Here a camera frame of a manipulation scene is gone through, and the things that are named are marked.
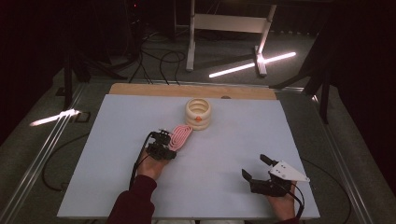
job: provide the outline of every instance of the metal frame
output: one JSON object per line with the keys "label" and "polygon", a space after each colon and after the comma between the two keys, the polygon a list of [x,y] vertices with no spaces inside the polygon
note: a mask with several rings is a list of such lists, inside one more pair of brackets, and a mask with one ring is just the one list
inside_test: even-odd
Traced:
{"label": "metal frame", "polygon": [[[73,108],[78,103],[79,97],[83,93],[85,86],[86,84],[78,85],[73,96],[74,101],[71,103],[69,108]],[[13,223],[71,117],[72,115],[65,115],[58,118],[55,126],[49,134],[49,137],[47,138],[47,141],[38,152],[35,160],[30,164],[29,168],[23,175],[21,182],[14,191],[14,194],[11,196],[5,209],[2,211],[0,215],[0,223]]]}
{"label": "metal frame", "polygon": [[195,41],[194,30],[221,30],[262,34],[259,46],[255,46],[256,64],[259,74],[267,76],[262,49],[270,31],[271,23],[276,11],[276,5],[271,5],[267,18],[237,17],[224,15],[195,14],[195,0],[191,0],[190,44],[187,54],[186,70],[191,72],[194,67]]}

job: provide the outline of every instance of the black cable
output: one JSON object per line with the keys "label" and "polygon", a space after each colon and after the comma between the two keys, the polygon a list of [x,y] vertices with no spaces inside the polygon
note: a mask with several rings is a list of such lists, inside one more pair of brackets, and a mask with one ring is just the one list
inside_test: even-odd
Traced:
{"label": "black cable", "polygon": [[146,81],[148,82],[148,84],[153,84],[151,78],[149,77],[149,74],[146,71],[145,66],[142,64],[142,69],[143,69],[143,77],[146,79]]}
{"label": "black cable", "polygon": [[[160,60],[160,73],[163,76],[163,78],[165,78],[165,75],[163,74],[163,62],[164,62],[163,58],[165,58],[169,54],[176,54],[176,56],[178,57],[177,52],[174,52],[174,51],[167,52],[161,57],[161,60]],[[178,83],[178,81],[177,81],[177,71],[178,71],[179,67],[180,67],[180,57],[178,57],[177,69],[175,71],[175,82],[177,83],[177,85],[180,85],[180,83]]]}
{"label": "black cable", "polygon": [[288,193],[295,201],[297,201],[297,203],[300,205],[300,207],[298,208],[296,217],[300,219],[300,217],[304,211],[304,204],[301,202],[301,200],[299,198],[297,198],[297,196],[295,196],[295,194],[293,194],[290,190],[285,189],[283,186],[277,184],[275,181],[273,181],[272,183],[277,185],[278,187],[282,188],[283,190],[285,190],[286,193]]}
{"label": "black cable", "polygon": [[[177,85],[180,85],[180,83],[177,80],[177,71],[180,67],[180,63],[186,59],[186,55],[180,51],[174,51],[174,50],[170,50],[170,49],[156,49],[156,50],[166,50],[168,52],[166,52],[161,58],[158,58],[144,50],[142,50],[142,52],[147,54],[148,56],[160,61],[160,73],[161,73],[161,76],[163,77],[163,79],[165,80],[166,84],[168,84],[168,85],[169,85],[169,82],[163,73],[163,63],[177,63],[177,69],[175,71],[174,78],[175,78],[175,82],[177,83]],[[175,54],[177,56],[177,60],[175,60],[175,61],[165,60],[165,57],[170,54]]]}
{"label": "black cable", "polygon": [[318,168],[320,171],[322,171],[323,173],[325,173],[325,174],[326,174],[327,176],[329,176],[332,180],[334,180],[335,183],[337,183],[338,186],[341,188],[341,190],[344,192],[344,194],[346,195],[346,198],[347,198],[347,200],[348,200],[348,213],[347,213],[346,219],[343,221],[343,224],[347,223],[347,221],[348,221],[349,218],[350,218],[351,212],[352,212],[352,202],[350,201],[349,196],[348,196],[347,191],[345,190],[344,186],[343,186],[340,182],[338,182],[338,180],[337,180],[334,176],[332,176],[329,172],[325,171],[325,170],[324,170],[323,168],[321,168],[320,166],[314,164],[312,161],[308,161],[308,160],[306,160],[306,159],[304,159],[304,158],[302,158],[302,157],[300,157],[300,159],[301,159],[302,161],[308,162],[309,164],[315,166],[315,167]]}
{"label": "black cable", "polygon": [[301,190],[297,187],[297,185],[295,185],[295,184],[293,184],[293,183],[291,183],[291,184],[292,184],[295,188],[297,188],[298,191],[300,191],[301,198],[303,199],[303,205],[305,206],[305,198],[304,198],[303,193],[302,193]]}
{"label": "black cable", "polygon": [[47,165],[48,165],[50,159],[55,155],[55,153],[57,153],[57,152],[58,152],[60,149],[62,149],[63,147],[65,147],[65,146],[69,145],[70,143],[73,143],[73,142],[75,142],[75,141],[77,141],[77,140],[79,140],[79,139],[81,139],[81,138],[83,138],[83,137],[86,137],[86,136],[88,136],[88,135],[89,135],[89,133],[85,133],[85,134],[83,134],[82,136],[79,136],[79,137],[77,137],[77,138],[74,138],[74,139],[72,139],[72,140],[70,140],[70,141],[68,141],[68,142],[66,142],[66,143],[64,143],[64,144],[62,144],[61,146],[57,147],[56,149],[54,149],[54,150],[51,152],[51,154],[49,155],[49,158],[48,158],[48,159],[46,160],[46,162],[44,163],[43,169],[41,170],[41,179],[42,179],[44,185],[45,185],[48,189],[52,189],[52,190],[55,190],[55,191],[58,191],[58,192],[63,192],[63,191],[64,191],[64,188],[60,188],[60,189],[55,188],[55,187],[51,186],[51,185],[47,182],[47,179],[46,179],[46,169],[47,169]]}
{"label": "black cable", "polygon": [[128,83],[132,82],[132,79],[134,79],[134,76],[136,76],[137,71],[139,71],[140,67],[142,66],[143,58],[141,57],[141,54],[139,53],[139,57],[137,59],[139,61],[139,65],[137,66],[136,70],[134,70],[134,73],[132,74],[131,78],[129,79]]}
{"label": "black cable", "polygon": [[146,144],[148,143],[149,138],[151,136],[152,136],[152,132],[149,133],[148,136],[146,137],[145,143],[143,143],[143,146],[139,152],[139,156],[137,157],[137,160],[134,163],[134,169],[132,170],[131,180],[129,181],[129,189],[131,189],[132,185],[134,184],[134,177],[136,176],[137,167],[139,167],[139,165],[142,163],[142,161],[146,159],[146,157],[145,157],[142,161],[139,161],[140,157],[142,157],[143,151],[145,150]]}

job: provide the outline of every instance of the white stand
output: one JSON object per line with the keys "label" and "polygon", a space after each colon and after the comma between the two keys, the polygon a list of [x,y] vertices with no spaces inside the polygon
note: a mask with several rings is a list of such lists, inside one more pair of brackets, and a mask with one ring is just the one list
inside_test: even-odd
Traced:
{"label": "white stand", "polygon": [[195,29],[235,31],[262,34],[260,45],[255,47],[255,51],[259,73],[261,76],[265,77],[267,75],[267,71],[265,69],[265,64],[263,63],[264,58],[262,57],[262,49],[264,47],[265,40],[267,39],[275,10],[276,5],[272,5],[267,18],[195,14],[195,0],[191,0],[190,45],[187,55],[186,70],[191,72],[194,67]]}

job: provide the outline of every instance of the light blue board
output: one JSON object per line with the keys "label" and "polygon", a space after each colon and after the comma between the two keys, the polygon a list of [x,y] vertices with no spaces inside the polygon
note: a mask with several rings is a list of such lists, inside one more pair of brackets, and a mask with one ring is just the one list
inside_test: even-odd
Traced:
{"label": "light blue board", "polygon": [[[128,189],[147,135],[184,123],[186,97],[107,95],[69,184],[58,217],[106,218]],[[248,219],[274,217],[265,197],[250,192],[241,169],[268,179],[265,154],[304,174],[279,101],[206,99],[210,126],[194,131],[163,170],[152,195],[153,218]],[[319,217],[308,183],[303,217]]]}

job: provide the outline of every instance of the cable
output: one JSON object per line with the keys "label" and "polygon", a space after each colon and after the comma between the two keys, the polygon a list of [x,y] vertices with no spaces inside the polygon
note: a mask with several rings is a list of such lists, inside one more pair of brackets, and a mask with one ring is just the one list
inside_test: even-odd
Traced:
{"label": "cable", "polygon": [[292,184],[295,188],[297,188],[298,191],[300,191],[301,198],[303,199],[303,205],[305,206],[305,198],[304,198],[303,193],[302,193],[301,190],[297,187],[297,185],[295,185],[295,184],[293,184],[293,183],[291,183],[291,184]]}
{"label": "cable", "polygon": [[158,42],[163,42],[163,41],[166,41],[166,40],[169,39],[169,38],[166,37],[166,36],[161,36],[161,38],[159,38],[159,39],[151,39],[153,36],[159,35],[159,34],[160,34],[160,32],[155,32],[155,33],[151,34],[151,35],[149,36],[149,38],[148,38],[148,41],[149,41],[149,42],[158,43]]}
{"label": "cable", "polygon": [[308,161],[308,160],[306,160],[306,159],[304,159],[304,158],[302,158],[302,157],[300,157],[300,159],[301,159],[302,161],[308,162],[309,164],[315,166],[315,167],[318,168],[320,171],[322,171],[323,173],[325,173],[325,174],[326,174],[327,176],[329,176],[332,180],[334,180],[335,183],[337,183],[338,186],[341,188],[341,190],[344,192],[344,194],[346,195],[346,198],[347,198],[347,200],[348,200],[348,213],[347,213],[346,219],[343,221],[343,224],[347,223],[347,221],[348,221],[349,218],[350,218],[351,212],[352,212],[352,202],[350,201],[349,196],[348,196],[347,191],[345,190],[344,186],[343,186],[340,182],[338,182],[338,180],[335,179],[335,177],[332,176],[329,172],[325,171],[325,170],[324,170],[323,168],[321,168],[320,166],[314,164],[312,161]]}
{"label": "cable", "polygon": [[131,78],[129,79],[128,83],[132,82],[132,79],[134,79],[134,76],[136,76],[137,72],[139,71],[140,67],[143,69],[143,77],[146,79],[148,84],[153,84],[151,78],[149,77],[148,73],[146,72],[146,68],[143,65],[143,53],[141,50],[139,50],[139,65],[137,66],[136,70],[134,70],[134,73],[132,74]]}
{"label": "cable", "polygon": [[[163,79],[165,80],[166,84],[168,84],[168,85],[169,85],[169,82],[166,79],[164,72],[163,72],[163,63],[177,63],[177,69],[175,71],[174,78],[175,78],[175,82],[177,83],[177,85],[180,85],[180,83],[177,80],[177,71],[180,67],[180,63],[186,59],[186,55],[183,52],[175,51],[175,50],[171,50],[171,49],[156,49],[156,50],[166,50],[167,52],[161,58],[158,58],[144,50],[141,50],[141,51],[143,53],[147,54],[148,56],[160,61],[160,73],[161,73],[161,76],[163,77]],[[177,60],[174,60],[174,61],[165,60],[165,58],[170,54],[175,54],[177,56]]]}
{"label": "cable", "polygon": [[134,184],[134,177],[136,176],[137,167],[139,167],[140,163],[142,162],[142,161],[139,162],[139,159],[142,156],[143,150],[145,150],[146,144],[148,143],[149,138],[151,136],[152,136],[152,132],[149,133],[148,136],[146,137],[145,143],[143,143],[143,146],[142,146],[142,148],[140,149],[140,152],[139,152],[139,156],[137,157],[137,160],[134,163],[134,169],[132,170],[131,180],[129,181],[129,190],[131,190],[132,185]]}
{"label": "cable", "polygon": [[[174,51],[170,51],[170,52],[168,52],[168,53],[165,53],[162,57],[161,57],[161,60],[160,60],[160,73],[161,73],[161,75],[163,76],[163,78],[165,79],[165,81],[166,81],[166,83],[169,85],[169,83],[168,83],[168,81],[166,80],[166,77],[165,77],[165,74],[163,73],[163,62],[164,62],[164,58],[167,56],[167,55],[169,55],[169,54],[176,54],[176,56],[178,57],[178,54],[176,53],[176,52],[174,52]],[[177,71],[178,71],[178,68],[180,67],[180,57],[178,57],[178,63],[177,63],[177,69],[176,69],[176,71],[175,71],[175,82],[177,83],[177,85],[179,85],[180,86],[180,83],[178,83],[178,81],[177,81]]]}
{"label": "cable", "polygon": [[51,154],[49,155],[49,158],[48,158],[48,159],[46,160],[46,162],[44,163],[43,169],[41,170],[41,179],[42,179],[44,185],[45,185],[48,189],[52,189],[52,190],[55,190],[55,191],[58,191],[58,192],[63,192],[63,191],[64,191],[64,188],[60,188],[60,189],[55,188],[55,187],[51,186],[51,185],[47,182],[47,180],[46,180],[46,177],[45,177],[45,176],[46,176],[46,169],[47,169],[47,165],[48,165],[50,159],[55,155],[55,153],[57,153],[57,152],[58,152],[60,149],[62,149],[63,147],[65,147],[65,146],[69,145],[70,143],[73,143],[73,142],[75,142],[75,141],[77,141],[77,140],[79,140],[79,139],[81,139],[81,138],[83,138],[83,137],[86,137],[86,136],[88,136],[88,135],[89,135],[89,133],[85,133],[85,134],[83,134],[82,136],[79,136],[79,137],[77,137],[77,138],[74,138],[74,139],[72,139],[72,140],[70,140],[70,141],[68,141],[68,142],[66,142],[66,143],[64,143],[64,144],[62,144],[61,146],[57,147],[56,149],[54,149],[54,150],[51,152]]}
{"label": "cable", "polygon": [[304,211],[304,203],[302,203],[301,200],[299,198],[297,198],[297,196],[295,196],[295,194],[293,194],[290,190],[285,189],[283,186],[277,184],[275,181],[273,181],[271,183],[273,183],[273,184],[277,185],[278,187],[282,188],[283,190],[285,190],[286,193],[288,193],[295,201],[297,201],[297,203],[300,205],[300,207],[298,208],[296,217],[300,219],[300,217]]}

